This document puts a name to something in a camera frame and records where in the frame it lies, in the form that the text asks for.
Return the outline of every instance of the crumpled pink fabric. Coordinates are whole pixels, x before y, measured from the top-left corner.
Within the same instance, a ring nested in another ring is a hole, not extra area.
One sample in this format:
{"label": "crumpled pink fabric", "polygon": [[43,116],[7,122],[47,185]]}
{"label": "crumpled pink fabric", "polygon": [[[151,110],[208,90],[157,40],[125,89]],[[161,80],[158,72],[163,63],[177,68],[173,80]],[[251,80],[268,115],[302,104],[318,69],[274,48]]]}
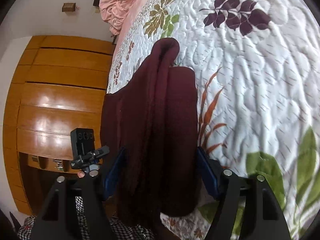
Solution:
{"label": "crumpled pink fabric", "polygon": [[100,0],[101,17],[111,24],[110,31],[118,35],[130,8],[136,0]]}

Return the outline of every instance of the wooden cabinet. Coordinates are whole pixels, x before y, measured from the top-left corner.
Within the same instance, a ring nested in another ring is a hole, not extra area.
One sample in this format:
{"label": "wooden cabinet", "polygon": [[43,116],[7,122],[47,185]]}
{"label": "wooden cabinet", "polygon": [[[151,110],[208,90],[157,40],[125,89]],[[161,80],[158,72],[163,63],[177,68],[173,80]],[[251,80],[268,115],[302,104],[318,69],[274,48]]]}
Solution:
{"label": "wooden cabinet", "polygon": [[101,110],[114,49],[111,42],[73,36],[30,40],[12,78],[3,126],[6,173],[19,211],[37,213],[46,172],[76,172],[69,167],[73,129],[93,128],[95,146],[101,147]]}

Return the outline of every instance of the bed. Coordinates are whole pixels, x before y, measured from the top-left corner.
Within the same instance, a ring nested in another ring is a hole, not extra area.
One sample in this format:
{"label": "bed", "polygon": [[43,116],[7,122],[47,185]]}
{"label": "bed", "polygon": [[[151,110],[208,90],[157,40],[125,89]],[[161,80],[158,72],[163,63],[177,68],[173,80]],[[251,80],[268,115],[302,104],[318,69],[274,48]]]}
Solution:
{"label": "bed", "polygon": [[[319,15],[311,0],[136,0],[107,93],[128,83],[157,40],[175,38],[175,65],[196,74],[199,145],[238,176],[263,174],[292,239],[307,237],[320,208]],[[194,212],[161,219],[180,239],[202,239],[216,208],[203,187]]]}

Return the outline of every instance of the black and white checkered cloth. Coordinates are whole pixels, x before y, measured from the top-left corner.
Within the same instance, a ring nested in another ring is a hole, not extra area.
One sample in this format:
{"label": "black and white checkered cloth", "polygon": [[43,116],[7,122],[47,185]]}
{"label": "black and white checkered cloth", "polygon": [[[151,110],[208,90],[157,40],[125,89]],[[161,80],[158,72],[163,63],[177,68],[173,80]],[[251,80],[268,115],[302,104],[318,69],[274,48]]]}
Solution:
{"label": "black and white checkered cloth", "polygon": [[[81,197],[76,197],[76,210],[82,239],[90,240]],[[21,240],[29,240],[35,219],[35,216],[26,218],[23,226],[18,231],[18,237]],[[136,225],[133,228],[127,227],[115,216],[110,219],[109,223],[118,240],[154,240],[152,232],[139,225]]]}

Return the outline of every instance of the folded maroon garment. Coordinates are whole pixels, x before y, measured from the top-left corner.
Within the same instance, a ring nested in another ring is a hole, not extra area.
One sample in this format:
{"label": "folded maroon garment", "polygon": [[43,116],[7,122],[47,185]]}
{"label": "folded maroon garment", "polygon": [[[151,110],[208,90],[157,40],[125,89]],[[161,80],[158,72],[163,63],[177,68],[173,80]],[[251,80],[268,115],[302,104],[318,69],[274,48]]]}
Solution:
{"label": "folded maroon garment", "polygon": [[160,212],[185,216],[197,203],[195,74],[171,67],[178,52],[175,39],[160,39],[129,83],[105,95],[101,145],[110,157],[127,150],[117,194],[118,217],[129,226],[154,229]]}

